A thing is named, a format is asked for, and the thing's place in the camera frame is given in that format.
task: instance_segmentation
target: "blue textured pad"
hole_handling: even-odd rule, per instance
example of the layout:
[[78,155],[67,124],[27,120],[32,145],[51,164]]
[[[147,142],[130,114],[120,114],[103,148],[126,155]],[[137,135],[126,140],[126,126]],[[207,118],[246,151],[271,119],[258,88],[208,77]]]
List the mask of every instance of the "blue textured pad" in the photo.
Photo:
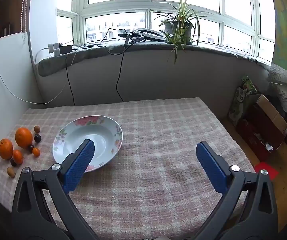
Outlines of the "blue textured pad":
[[66,194],[74,191],[95,153],[93,141],[89,141],[71,164],[63,177],[63,189]]
[[203,143],[198,143],[196,154],[214,190],[221,194],[226,193],[228,190],[227,177]]

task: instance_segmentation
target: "plate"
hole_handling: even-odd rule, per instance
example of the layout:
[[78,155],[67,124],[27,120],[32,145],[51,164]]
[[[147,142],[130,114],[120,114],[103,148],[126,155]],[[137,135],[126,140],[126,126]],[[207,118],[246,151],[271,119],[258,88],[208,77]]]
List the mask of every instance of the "plate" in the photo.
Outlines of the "plate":
[[57,163],[75,152],[85,139],[95,144],[95,154],[85,172],[104,166],[120,150],[123,133],[113,119],[102,115],[91,115],[70,122],[56,135],[52,154]]

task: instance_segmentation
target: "blue gripper pad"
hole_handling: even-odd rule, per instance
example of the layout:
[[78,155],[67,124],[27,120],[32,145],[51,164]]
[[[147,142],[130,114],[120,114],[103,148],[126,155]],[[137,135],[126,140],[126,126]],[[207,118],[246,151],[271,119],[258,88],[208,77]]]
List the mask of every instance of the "blue gripper pad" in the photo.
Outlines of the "blue gripper pad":
[[[229,169],[229,165],[226,161],[221,156],[217,155],[206,142],[200,142],[197,144],[196,154],[197,159],[210,179],[214,190],[221,194],[226,193],[228,190],[227,173],[229,172],[229,170],[227,171],[227,168]],[[220,164],[224,165],[225,171],[222,170],[215,158],[222,159]]]
[[73,161],[69,169],[63,175],[63,190],[66,194],[76,189],[94,154],[95,145],[93,141],[89,140],[85,147],[81,149],[80,153]]

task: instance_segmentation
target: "window sill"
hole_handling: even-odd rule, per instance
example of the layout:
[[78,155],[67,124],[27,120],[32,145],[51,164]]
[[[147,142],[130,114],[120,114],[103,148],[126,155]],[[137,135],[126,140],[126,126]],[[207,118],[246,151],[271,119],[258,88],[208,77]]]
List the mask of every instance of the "window sill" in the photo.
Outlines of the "window sill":
[[[111,40],[104,41],[101,45],[105,45],[107,49],[114,54],[121,53],[124,50],[125,40]],[[95,46],[96,44],[89,43],[87,45],[81,46],[78,49],[78,52],[74,59],[74,64],[81,62],[85,59],[104,57],[109,55],[105,47],[90,47]],[[132,45],[127,52],[138,51],[138,50],[172,50],[172,44],[166,44],[158,41],[145,41],[138,42]],[[199,46],[194,42],[193,45],[187,45],[185,50],[187,51],[203,51],[207,53],[219,54],[226,57],[235,56],[238,59],[247,59],[251,62],[256,62],[258,65],[262,66],[266,70],[270,70],[271,63],[258,57],[252,57],[249,53],[243,52],[241,50],[232,49],[228,47],[221,47],[215,44],[199,42]],[[51,57],[44,59],[39,62],[38,70],[39,75],[42,77],[49,76],[54,74],[64,68],[66,68],[66,62],[68,66],[71,64],[72,59],[74,58],[74,52],[70,54],[60,55],[58,57]]]

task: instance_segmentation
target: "black plant pot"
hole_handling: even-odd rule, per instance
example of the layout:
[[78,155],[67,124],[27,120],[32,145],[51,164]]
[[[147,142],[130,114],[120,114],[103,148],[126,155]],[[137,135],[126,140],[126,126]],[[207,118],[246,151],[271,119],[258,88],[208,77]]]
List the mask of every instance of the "black plant pot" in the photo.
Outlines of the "black plant pot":
[[[172,30],[172,26],[171,23],[173,23],[173,29],[176,31],[177,29],[177,25],[179,24],[179,22],[177,21],[168,21],[165,23],[165,32],[169,33],[169,34],[175,34]],[[188,29],[185,31],[184,35],[186,36],[186,44],[187,45],[192,45],[192,39],[191,39],[191,29],[192,29],[192,25],[188,22],[186,22],[184,24],[184,28],[188,26]]]

